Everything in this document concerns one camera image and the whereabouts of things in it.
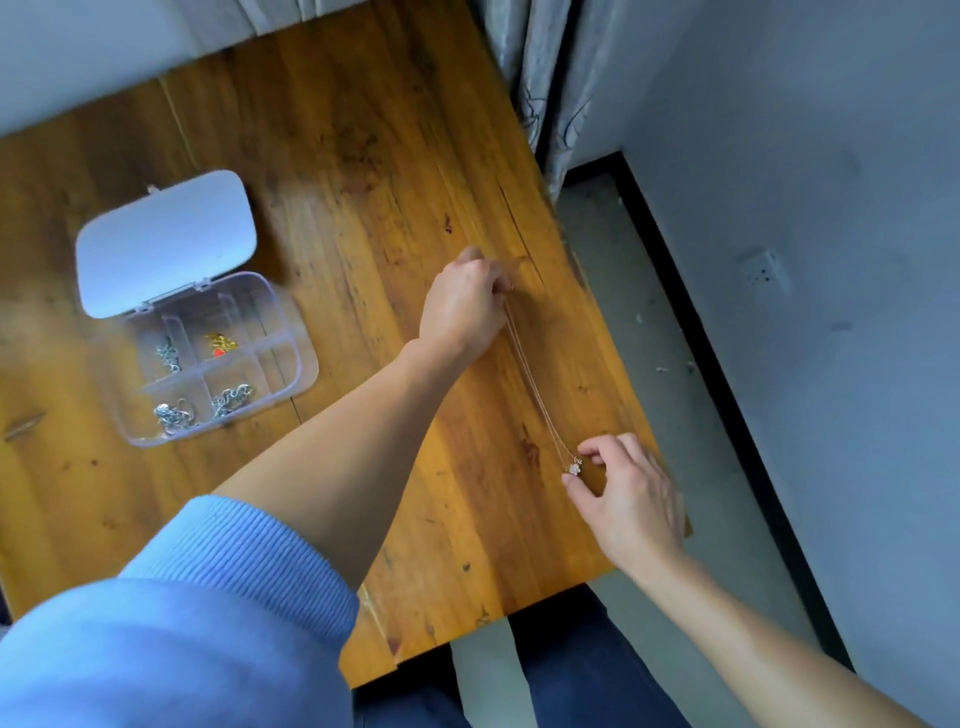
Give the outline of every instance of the hand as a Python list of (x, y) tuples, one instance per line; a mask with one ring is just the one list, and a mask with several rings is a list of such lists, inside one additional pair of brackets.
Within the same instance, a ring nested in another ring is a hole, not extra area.
[(684, 559), (683, 497), (633, 433), (601, 435), (579, 447), (607, 466), (603, 496), (564, 473), (567, 494), (607, 558), (643, 589)]
[(496, 260), (467, 248), (434, 279), (420, 318), (420, 339), (469, 364), (507, 323), (504, 293), (511, 288)]

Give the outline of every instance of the floor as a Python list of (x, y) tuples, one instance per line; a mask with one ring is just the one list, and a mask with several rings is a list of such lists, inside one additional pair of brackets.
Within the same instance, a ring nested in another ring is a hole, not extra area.
[[(684, 490), (694, 528), (687, 550), (734, 594), (816, 644), (613, 179), (565, 188), (557, 207), (663, 458)], [(694, 728), (755, 725), (693, 644), (622, 573), (590, 586)], [(455, 642), (453, 657), (473, 728), (536, 726), (505, 619)]]

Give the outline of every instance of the thin necklace chain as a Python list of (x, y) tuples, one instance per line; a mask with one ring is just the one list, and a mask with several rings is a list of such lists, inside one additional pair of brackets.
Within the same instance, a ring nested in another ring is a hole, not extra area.
[(520, 346), (520, 337), (516, 332), (514, 316), (511, 314), (510, 307), (507, 306), (507, 302), (503, 303), (503, 308), (507, 313), (507, 330), (510, 332), (510, 341), (514, 345), (516, 357), (520, 360), (520, 366), (523, 367), (523, 373), (526, 376), (527, 382), (530, 384), (531, 391), (534, 393), (534, 399), (537, 400), (537, 406), (540, 408), (540, 413), (543, 415), (543, 419), (546, 421), (547, 429), (550, 431), (550, 438), (553, 440), (553, 447), (557, 449), (557, 457), (560, 458), (561, 465), (563, 465), (564, 452), (566, 452), (570, 458), (567, 461), (570, 464), (566, 466), (566, 471), (573, 475), (579, 475), (580, 466), (584, 464), (584, 461), (570, 452), (570, 448), (564, 444), (564, 439), (560, 436), (560, 432), (553, 424), (553, 420), (550, 418), (550, 413), (547, 411), (546, 405), (543, 403), (543, 397), (540, 395), (540, 389), (538, 389), (537, 383), (534, 381), (534, 374), (530, 369), (530, 362), (527, 361), (527, 355), (523, 352), (523, 347)]

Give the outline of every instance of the blue sweater sleeve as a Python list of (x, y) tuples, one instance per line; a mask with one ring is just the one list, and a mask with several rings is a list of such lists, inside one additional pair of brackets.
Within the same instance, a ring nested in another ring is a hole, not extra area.
[(115, 578), (0, 642), (0, 724), (350, 724), (337, 669), (357, 599), (246, 503), (191, 500)]

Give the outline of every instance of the wood grain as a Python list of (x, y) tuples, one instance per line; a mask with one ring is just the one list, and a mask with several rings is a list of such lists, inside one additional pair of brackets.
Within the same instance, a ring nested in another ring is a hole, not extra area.
[[(524, 348), (564, 439), (654, 440), (564, 247), (490, 55), (458, 0), (383, 0), (258, 38), (0, 141), (0, 578), (15, 614), (109, 576), (208, 492), (416, 336), (466, 245), (508, 260)], [(145, 185), (228, 168), (320, 359), (293, 402), (141, 451), (82, 362), (72, 244)], [(446, 398), (361, 590), (352, 685), (610, 568), (506, 336)], [(602, 474), (588, 466), (599, 488)]]

